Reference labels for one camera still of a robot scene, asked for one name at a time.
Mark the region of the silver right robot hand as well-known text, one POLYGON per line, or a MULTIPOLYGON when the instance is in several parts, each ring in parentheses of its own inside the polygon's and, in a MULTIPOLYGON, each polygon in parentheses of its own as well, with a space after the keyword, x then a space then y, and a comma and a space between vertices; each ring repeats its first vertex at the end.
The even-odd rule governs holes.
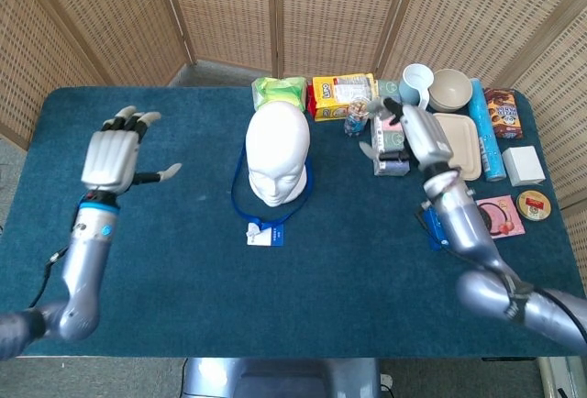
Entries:
POLYGON ((366 111, 369 116, 391 117, 392 124, 400 123, 405 142, 421 172, 437 174, 451 169, 453 150, 432 114, 417 106, 402 105, 391 97, 370 101, 366 111))

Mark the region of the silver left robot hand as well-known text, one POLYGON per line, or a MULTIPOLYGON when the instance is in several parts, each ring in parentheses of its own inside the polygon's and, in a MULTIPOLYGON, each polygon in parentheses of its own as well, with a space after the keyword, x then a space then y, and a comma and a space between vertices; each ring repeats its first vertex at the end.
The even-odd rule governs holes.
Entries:
POLYGON ((136 171, 142 139, 160 118, 160 112, 143 113, 130 105, 107 119, 88 145, 81 177, 84 186, 90 191, 120 195, 133 185, 163 182, 175 176, 181 163, 163 171, 136 171))

